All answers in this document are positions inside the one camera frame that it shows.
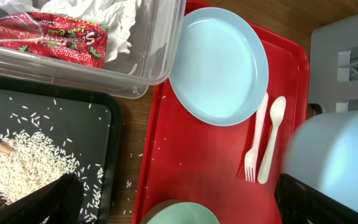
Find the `white tissue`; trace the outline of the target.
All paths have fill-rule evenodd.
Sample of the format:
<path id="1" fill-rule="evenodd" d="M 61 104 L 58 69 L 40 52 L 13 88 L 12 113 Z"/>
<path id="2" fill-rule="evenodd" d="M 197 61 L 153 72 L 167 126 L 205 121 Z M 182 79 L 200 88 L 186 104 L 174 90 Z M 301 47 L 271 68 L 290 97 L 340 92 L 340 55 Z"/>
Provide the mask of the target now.
<path id="1" fill-rule="evenodd" d="M 135 24 L 136 12 L 141 4 L 142 0 L 51 0 L 40 11 L 64 14 L 107 28 L 105 61 L 110 62 L 119 53 L 130 53 L 130 29 Z"/>

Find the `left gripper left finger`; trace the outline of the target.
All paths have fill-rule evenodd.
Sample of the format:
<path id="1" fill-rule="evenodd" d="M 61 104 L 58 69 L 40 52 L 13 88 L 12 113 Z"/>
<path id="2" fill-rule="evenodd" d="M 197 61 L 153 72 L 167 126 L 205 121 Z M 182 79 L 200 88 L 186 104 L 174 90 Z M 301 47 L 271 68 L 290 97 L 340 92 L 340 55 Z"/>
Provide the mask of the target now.
<path id="1" fill-rule="evenodd" d="M 75 174 L 56 181 L 0 210 L 0 224 L 74 224 L 83 203 L 83 186 Z"/>

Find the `rice and food scraps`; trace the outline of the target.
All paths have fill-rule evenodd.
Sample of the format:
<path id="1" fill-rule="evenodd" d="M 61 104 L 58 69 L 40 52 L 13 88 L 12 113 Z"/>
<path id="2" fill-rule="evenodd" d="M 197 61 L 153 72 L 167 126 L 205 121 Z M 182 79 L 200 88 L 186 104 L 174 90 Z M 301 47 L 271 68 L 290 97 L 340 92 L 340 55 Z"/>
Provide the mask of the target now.
<path id="1" fill-rule="evenodd" d="M 76 173 L 78 159 L 68 157 L 44 133 L 20 131 L 0 136 L 0 210 L 59 179 Z M 81 178 L 84 192 L 86 182 Z"/>

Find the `light blue bowl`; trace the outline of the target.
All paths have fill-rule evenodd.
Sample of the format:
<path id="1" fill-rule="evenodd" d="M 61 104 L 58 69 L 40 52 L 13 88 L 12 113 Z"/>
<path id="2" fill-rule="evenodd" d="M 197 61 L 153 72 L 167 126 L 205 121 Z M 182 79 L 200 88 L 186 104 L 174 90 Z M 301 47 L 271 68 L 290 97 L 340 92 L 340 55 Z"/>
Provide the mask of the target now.
<path id="1" fill-rule="evenodd" d="M 358 212 L 358 111 L 319 114 L 301 125 L 283 172 Z"/>

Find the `red strawberry cake wrapper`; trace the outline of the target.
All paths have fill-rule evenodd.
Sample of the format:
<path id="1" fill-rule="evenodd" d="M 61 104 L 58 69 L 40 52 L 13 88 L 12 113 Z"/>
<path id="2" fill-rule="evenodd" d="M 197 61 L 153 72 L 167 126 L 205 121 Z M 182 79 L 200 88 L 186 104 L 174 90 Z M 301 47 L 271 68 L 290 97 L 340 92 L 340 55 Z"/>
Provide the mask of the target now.
<path id="1" fill-rule="evenodd" d="M 44 12 L 0 17 L 0 47 L 103 68 L 108 26 Z"/>

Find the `mint green bowl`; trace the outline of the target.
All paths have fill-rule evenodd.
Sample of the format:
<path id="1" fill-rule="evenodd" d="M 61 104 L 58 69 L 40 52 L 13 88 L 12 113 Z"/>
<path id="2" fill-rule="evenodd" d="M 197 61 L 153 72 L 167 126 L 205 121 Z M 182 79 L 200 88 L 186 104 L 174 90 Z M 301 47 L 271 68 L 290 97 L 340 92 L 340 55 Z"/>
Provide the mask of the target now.
<path id="1" fill-rule="evenodd" d="M 171 199 L 151 208 L 140 224 L 219 224 L 219 221 L 201 204 Z"/>

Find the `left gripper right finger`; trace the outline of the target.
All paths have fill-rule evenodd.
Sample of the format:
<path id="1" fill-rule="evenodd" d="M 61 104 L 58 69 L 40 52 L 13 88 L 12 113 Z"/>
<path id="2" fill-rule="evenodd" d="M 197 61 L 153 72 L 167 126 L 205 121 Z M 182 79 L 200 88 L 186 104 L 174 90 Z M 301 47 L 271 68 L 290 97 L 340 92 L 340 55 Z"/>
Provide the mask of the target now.
<path id="1" fill-rule="evenodd" d="M 358 212 L 288 174 L 280 174 L 275 200 L 283 224 L 358 224 Z"/>

